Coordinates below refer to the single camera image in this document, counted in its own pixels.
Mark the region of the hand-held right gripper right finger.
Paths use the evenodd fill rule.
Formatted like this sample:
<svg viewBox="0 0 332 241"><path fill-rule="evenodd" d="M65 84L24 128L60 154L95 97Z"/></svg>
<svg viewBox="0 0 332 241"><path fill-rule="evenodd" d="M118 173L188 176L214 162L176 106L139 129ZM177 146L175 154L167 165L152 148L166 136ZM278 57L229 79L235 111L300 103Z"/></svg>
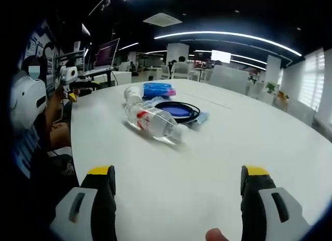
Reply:
<svg viewBox="0 0 332 241"><path fill-rule="evenodd" d="M264 168L242 166L240 194L242 240L300 240L309 231L302 206Z"/></svg>

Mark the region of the person's right hand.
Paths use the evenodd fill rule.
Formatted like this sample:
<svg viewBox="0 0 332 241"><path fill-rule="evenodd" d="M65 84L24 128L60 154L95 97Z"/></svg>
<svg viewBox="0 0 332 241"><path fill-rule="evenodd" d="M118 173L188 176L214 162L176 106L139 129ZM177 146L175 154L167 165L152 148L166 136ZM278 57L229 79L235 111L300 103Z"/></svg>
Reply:
<svg viewBox="0 0 332 241"><path fill-rule="evenodd" d="M206 241L228 241L228 239L222 234L219 228L213 228L206 232Z"/></svg>

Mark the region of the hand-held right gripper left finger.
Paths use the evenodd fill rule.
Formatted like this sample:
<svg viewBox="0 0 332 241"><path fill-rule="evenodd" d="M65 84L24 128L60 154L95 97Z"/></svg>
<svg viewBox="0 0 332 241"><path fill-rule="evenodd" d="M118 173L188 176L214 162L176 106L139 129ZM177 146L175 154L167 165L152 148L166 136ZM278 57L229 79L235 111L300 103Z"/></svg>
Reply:
<svg viewBox="0 0 332 241"><path fill-rule="evenodd" d="M88 171L56 206L50 230L56 240L116 240L114 166Z"/></svg>

